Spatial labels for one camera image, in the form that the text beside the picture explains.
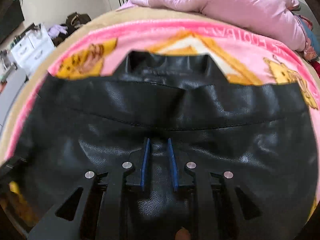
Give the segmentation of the operator thumb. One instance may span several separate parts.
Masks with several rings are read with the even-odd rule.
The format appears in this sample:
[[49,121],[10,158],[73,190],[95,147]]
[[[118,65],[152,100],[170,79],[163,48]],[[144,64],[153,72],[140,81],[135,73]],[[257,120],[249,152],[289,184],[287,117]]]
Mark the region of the operator thumb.
[[191,235],[187,229],[180,228],[175,235],[175,240],[191,240]]

